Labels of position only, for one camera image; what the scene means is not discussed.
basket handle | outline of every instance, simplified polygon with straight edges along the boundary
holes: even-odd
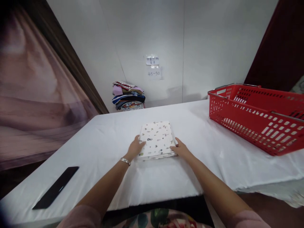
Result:
[[[302,119],[298,119],[298,118],[295,118],[295,117],[290,117],[290,116],[287,116],[287,115],[284,115],[284,114],[280,114],[280,113],[277,113],[277,112],[274,112],[274,111],[272,111],[271,113],[272,114],[277,114],[279,116],[287,117],[289,119],[297,120],[297,121],[300,121],[300,122],[304,123],[304,120],[302,120]]]
[[[230,85],[242,85],[242,86],[261,87],[261,86],[259,86],[259,85],[250,85],[250,84],[241,84],[241,83],[231,83],[231,84],[229,84],[229,85],[222,85],[222,86],[220,86],[220,87],[216,87],[216,88],[213,89],[213,90],[217,90],[217,89],[220,89],[220,88],[223,88],[223,87],[226,87],[226,86],[230,86]],[[215,95],[215,96],[217,96],[217,97],[221,97],[221,98],[227,99],[227,97],[223,97],[223,96],[220,96],[220,95],[211,93],[211,91],[213,91],[213,90],[208,91],[208,94],[212,94],[212,95]]]

pink curtain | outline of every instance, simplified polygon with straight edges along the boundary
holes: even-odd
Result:
[[[26,12],[0,46],[0,170],[47,159],[97,111]]]

stack of folded clothes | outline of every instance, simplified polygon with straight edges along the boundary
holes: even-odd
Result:
[[[145,141],[138,161],[155,160],[176,156],[170,146],[175,146],[169,121],[147,123],[142,126],[139,142]]]
[[[116,110],[129,111],[144,108],[146,97],[141,88],[122,81],[116,81],[113,84],[115,97],[112,99],[112,103],[115,104]]]

person's left hand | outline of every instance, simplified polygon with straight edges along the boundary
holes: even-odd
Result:
[[[143,146],[146,144],[146,141],[139,143],[139,135],[135,136],[134,141],[129,146],[127,154],[124,156],[129,162],[131,162],[142,150]]]

paper sign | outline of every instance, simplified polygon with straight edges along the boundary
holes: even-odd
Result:
[[[161,67],[159,65],[157,66],[149,66],[148,67],[148,72],[147,72],[147,76],[150,80],[162,80],[162,71],[161,71]]]
[[[146,65],[159,65],[159,58],[157,55],[146,55]]]

